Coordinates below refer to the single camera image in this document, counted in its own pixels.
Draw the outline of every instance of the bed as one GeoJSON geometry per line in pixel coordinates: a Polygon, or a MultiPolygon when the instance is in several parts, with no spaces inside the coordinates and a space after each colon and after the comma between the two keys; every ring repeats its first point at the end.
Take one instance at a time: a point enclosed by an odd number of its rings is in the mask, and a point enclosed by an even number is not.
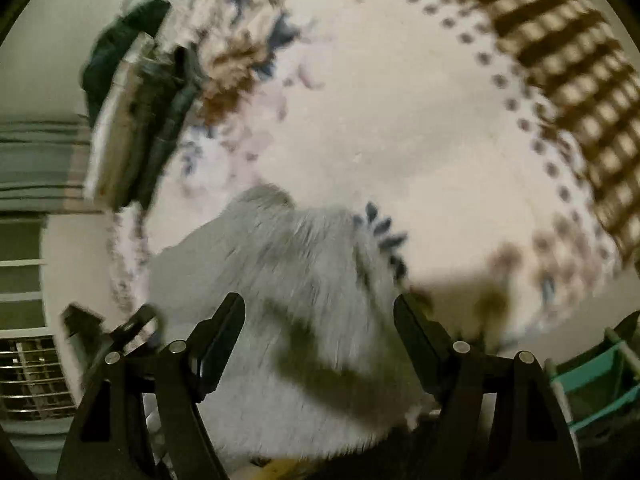
{"type": "Polygon", "coordinates": [[[150,210],[113,213],[125,312],[149,258],[261,182],[351,209],[430,316],[492,349],[632,261],[640,79],[590,0],[172,4],[160,43],[206,31],[210,79],[150,210]]]}

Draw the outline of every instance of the dark green cloth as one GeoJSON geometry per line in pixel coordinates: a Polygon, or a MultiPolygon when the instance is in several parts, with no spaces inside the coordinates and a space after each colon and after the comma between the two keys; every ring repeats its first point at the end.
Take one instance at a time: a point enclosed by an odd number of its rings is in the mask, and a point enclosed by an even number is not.
{"type": "Polygon", "coordinates": [[[145,0],[102,31],[87,65],[82,70],[82,88],[86,92],[89,126],[94,127],[102,103],[111,88],[111,80],[120,60],[140,32],[155,36],[171,4],[166,0],[145,0]]]}

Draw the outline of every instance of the folded clothes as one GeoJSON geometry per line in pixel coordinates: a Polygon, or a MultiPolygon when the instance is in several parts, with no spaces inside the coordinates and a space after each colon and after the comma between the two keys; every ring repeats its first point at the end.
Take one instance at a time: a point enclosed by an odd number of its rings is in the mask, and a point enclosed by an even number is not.
{"type": "MultiPolygon", "coordinates": [[[[194,45],[165,53],[139,34],[94,123],[87,199],[113,210],[137,200],[148,209],[202,79],[194,45]]],[[[94,98],[88,93],[90,107],[94,98]]]]}
{"type": "Polygon", "coordinates": [[[95,126],[98,114],[111,91],[113,77],[120,61],[144,32],[153,37],[171,8],[166,0],[145,0],[125,16],[105,28],[82,69],[82,89],[86,94],[89,126],[95,126]]]}

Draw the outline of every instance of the brown striped fabric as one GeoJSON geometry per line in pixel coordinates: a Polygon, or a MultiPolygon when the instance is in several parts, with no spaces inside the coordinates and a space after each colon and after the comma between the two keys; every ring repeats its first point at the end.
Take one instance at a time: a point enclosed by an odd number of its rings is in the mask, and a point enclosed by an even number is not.
{"type": "Polygon", "coordinates": [[[580,145],[586,166],[575,176],[628,261],[640,244],[640,78],[603,15],[589,0],[470,1],[490,17],[498,49],[555,105],[543,136],[558,144],[565,130],[580,145]]]}

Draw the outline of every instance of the metal grille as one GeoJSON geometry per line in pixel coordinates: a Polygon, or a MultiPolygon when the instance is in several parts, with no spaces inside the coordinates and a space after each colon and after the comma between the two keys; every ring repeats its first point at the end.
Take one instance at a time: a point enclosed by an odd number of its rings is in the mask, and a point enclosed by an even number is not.
{"type": "Polygon", "coordinates": [[[0,339],[0,418],[43,420],[75,412],[51,336],[0,339]]]}

